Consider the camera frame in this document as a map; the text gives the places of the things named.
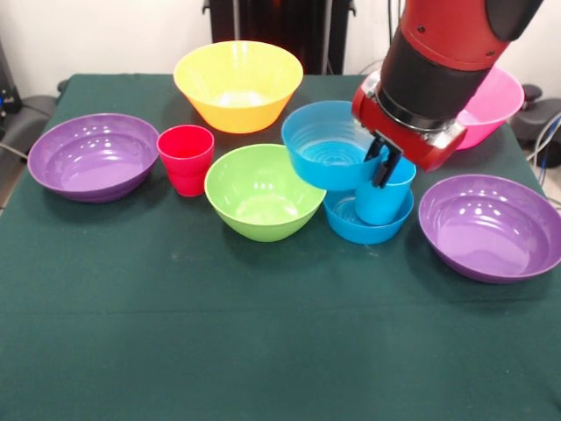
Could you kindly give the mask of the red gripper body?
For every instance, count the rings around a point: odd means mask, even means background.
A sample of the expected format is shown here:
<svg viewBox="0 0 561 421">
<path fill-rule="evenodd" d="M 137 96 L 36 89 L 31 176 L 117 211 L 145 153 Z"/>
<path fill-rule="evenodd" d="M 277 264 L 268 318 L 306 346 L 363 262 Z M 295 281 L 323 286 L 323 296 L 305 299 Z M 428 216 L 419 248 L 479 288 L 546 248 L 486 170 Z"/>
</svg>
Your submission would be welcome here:
<svg viewBox="0 0 561 421">
<path fill-rule="evenodd" d="M 360 84 L 352 100 L 352 115 L 423 170 L 440 168 L 467 134 L 455 118 L 433 120 L 401 107 L 382 89 L 379 70 Z"/>
</svg>

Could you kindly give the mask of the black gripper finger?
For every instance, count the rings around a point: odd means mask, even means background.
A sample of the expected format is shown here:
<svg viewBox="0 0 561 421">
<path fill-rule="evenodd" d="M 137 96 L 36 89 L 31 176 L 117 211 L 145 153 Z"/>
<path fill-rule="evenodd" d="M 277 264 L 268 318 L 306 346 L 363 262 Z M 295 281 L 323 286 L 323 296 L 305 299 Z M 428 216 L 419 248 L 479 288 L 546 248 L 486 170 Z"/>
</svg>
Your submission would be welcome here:
<svg viewBox="0 0 561 421">
<path fill-rule="evenodd" d="M 384 145 L 385 140 L 380 135 L 374 135 L 373 141 L 366 152 L 364 162 L 376 159 L 380 155 L 380 151 Z"/>
<path fill-rule="evenodd" d="M 383 189 L 386 186 L 401 157 L 401 150 L 394 148 L 388 150 L 385 159 L 380 163 L 373 177 L 374 187 Z"/>
</svg>

